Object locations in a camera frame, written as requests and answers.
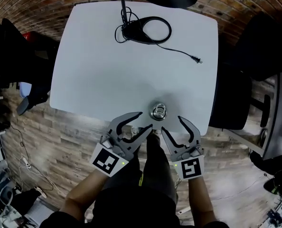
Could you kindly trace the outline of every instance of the curved brick ceiling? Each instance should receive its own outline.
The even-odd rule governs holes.
[[[8,18],[21,33],[34,30],[60,40],[72,7],[95,1],[108,0],[0,0],[0,23]],[[231,44],[260,11],[282,22],[282,0],[198,0],[189,9],[216,19],[219,34]]]

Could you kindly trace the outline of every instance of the floor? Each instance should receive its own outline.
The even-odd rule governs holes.
[[[259,98],[262,92],[271,94],[271,87],[264,83],[254,85],[255,97]],[[93,170],[89,160],[108,122],[53,109],[49,101],[18,116],[19,91],[13,87],[3,90],[2,94],[5,98],[3,103],[11,110],[7,117],[11,125],[22,132],[29,162],[38,169],[31,168],[34,172],[31,173],[24,167],[19,168],[21,156],[27,156],[20,145],[20,133],[9,128],[1,141],[14,181],[23,184],[23,190],[34,186],[46,189],[47,203],[61,207],[64,194]],[[258,134],[259,121],[260,113],[251,108],[245,134]],[[126,135],[131,134],[130,127],[124,130]],[[187,138],[185,134],[177,134],[175,139],[183,143]],[[161,146],[169,156],[163,140]],[[218,219],[225,221],[229,227],[258,227],[266,219],[267,211],[275,206],[275,196],[263,189],[267,177],[250,162],[247,147],[213,128],[209,128],[202,137],[202,147],[205,149],[204,178]],[[139,159],[144,166],[145,144],[141,146]],[[25,166],[22,160],[20,163],[20,166]],[[52,185],[36,175],[38,171],[50,178],[61,192],[56,187],[51,190]],[[176,180],[177,175],[174,170],[172,172]],[[181,210],[189,206],[187,182],[181,182],[177,191],[177,210]],[[92,218],[91,211],[92,207],[87,212],[88,219]],[[179,215],[179,219],[182,224],[191,224],[190,211]]]

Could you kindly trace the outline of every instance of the white table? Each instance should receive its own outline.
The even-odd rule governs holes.
[[[183,133],[177,118],[180,115],[204,135],[215,94],[217,22],[188,10],[150,3],[126,2],[126,6],[139,18],[166,19],[172,35],[162,46],[197,56],[203,63],[156,45],[117,43],[114,32],[122,24],[119,1],[79,4],[70,14],[57,53],[51,107],[106,121],[142,111],[144,114],[132,125],[153,123],[154,129],[164,126]],[[146,32],[159,39],[167,34],[165,27],[161,22],[151,22]],[[168,115],[161,122],[148,114],[155,101],[167,107]]]

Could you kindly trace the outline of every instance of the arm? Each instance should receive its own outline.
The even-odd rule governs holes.
[[[216,221],[203,177],[188,180],[188,196],[195,227],[202,228],[206,224]]]
[[[60,211],[77,220],[84,220],[86,210],[95,201],[107,179],[108,176],[97,169],[94,170],[68,193]]]

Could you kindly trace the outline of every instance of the wire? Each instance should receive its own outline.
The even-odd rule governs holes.
[[[28,162],[28,164],[29,164],[29,155],[28,155],[28,152],[27,152],[27,150],[26,150],[26,147],[25,147],[25,144],[24,144],[24,141],[23,141],[23,134],[22,134],[22,132],[19,130],[19,129],[16,129],[16,128],[14,128],[12,125],[10,125],[14,130],[17,130],[20,134],[21,134],[21,138],[22,138],[22,141],[20,142],[20,145],[21,145],[21,147],[24,147],[24,149],[25,149],[25,152],[26,152],[26,155],[27,155],[27,162]]]
[[[253,186],[256,182],[258,182],[260,178],[258,178],[256,181],[254,181],[254,183],[253,183],[251,186]],[[212,201],[224,200],[224,199],[227,199],[227,198],[234,197],[234,196],[236,196],[236,195],[238,195],[238,194],[240,194],[240,193],[242,193],[242,192],[244,192],[244,191],[247,191],[251,186],[249,186],[248,188],[246,188],[246,189],[242,190],[241,192],[236,193],[236,194],[234,194],[234,195],[231,195],[231,196],[228,196],[228,197],[224,197],[224,198],[219,198],[219,199],[212,199]]]
[[[177,190],[177,187],[178,187],[178,182],[179,182],[179,180],[180,180],[180,177],[178,177],[177,179],[176,179],[176,181],[175,181],[175,189]]]
[[[66,196],[66,195],[56,186],[56,184],[55,184],[51,179],[49,179],[47,176],[42,175],[41,173],[35,173],[35,172],[33,172],[33,171],[30,171],[29,169],[27,169],[27,170],[28,170],[29,172],[35,174],[35,175],[40,175],[40,176],[42,176],[42,177],[45,177],[48,181],[50,181],[52,184],[54,184],[54,186],[56,187],[56,189],[57,189],[60,193],[62,193],[64,196]]]
[[[181,182],[182,182],[182,180],[179,178],[178,183],[175,185],[176,191],[177,191],[177,188],[178,188],[178,186],[179,186],[179,184],[180,184]]]
[[[23,158],[23,156],[21,156],[21,158],[20,158],[20,160],[19,160],[19,176],[20,176],[20,179],[21,179],[21,189],[22,189],[22,191],[23,191],[23,179],[22,179],[22,174],[21,174],[21,168],[26,168],[29,172],[31,172],[31,173],[34,173],[33,171],[30,171],[29,170],[29,168],[27,168],[27,166],[20,166],[20,163],[21,163],[21,159]],[[39,174],[37,174],[37,173],[34,173],[34,174],[36,174],[36,175],[41,175],[41,176],[43,176],[44,178],[46,178],[47,179],[47,181],[48,181],[48,183],[51,185],[51,189],[44,189],[44,188],[41,188],[42,190],[44,190],[44,191],[52,191],[53,189],[54,189],[54,186],[52,185],[52,183],[54,184],[54,182],[52,181],[52,180],[50,180],[48,177],[46,177],[46,176],[44,176],[40,171],[39,171],[39,169],[36,167],[36,166],[34,166],[34,165],[31,165],[32,167],[34,167],[38,172],[39,172]]]
[[[195,62],[197,62],[197,63],[202,63],[202,61],[201,61],[200,58],[195,57],[195,56],[192,56],[192,55],[190,55],[190,54],[188,54],[188,53],[186,53],[186,52],[160,46],[158,43],[156,43],[152,38],[150,38],[150,37],[143,31],[143,26],[142,26],[142,24],[141,24],[141,22],[140,22],[139,17],[138,17],[135,13],[132,12],[131,8],[129,8],[129,7],[126,7],[126,8],[128,8],[128,10],[129,10],[129,11],[126,11],[126,14],[129,14],[129,15],[130,15],[129,18],[128,18],[128,21],[127,21],[127,22],[125,21],[124,15],[123,15],[123,10],[121,10],[121,18],[122,18],[123,24],[120,25],[120,26],[118,26],[118,27],[116,28],[115,32],[114,32],[114,38],[115,38],[115,40],[116,40],[118,43],[124,43],[124,42],[126,42],[126,41],[128,41],[128,40],[131,40],[131,39],[128,39],[128,38],[125,37],[123,30],[126,28],[127,25],[129,25],[130,23],[132,23],[132,22],[135,21],[135,20],[131,20],[132,15],[134,15],[134,16],[136,17],[136,19],[137,19],[136,21],[138,21],[139,24],[140,24],[139,30],[140,30],[147,38],[149,38],[155,45],[157,45],[158,47],[160,47],[160,48],[162,48],[162,49],[165,49],[165,50],[183,53],[183,54],[189,56],[189,57],[190,57],[191,59],[193,59]],[[123,36],[123,38],[124,38],[124,41],[118,41],[118,40],[117,40],[117,31],[118,31],[119,28],[121,28],[122,36]]]

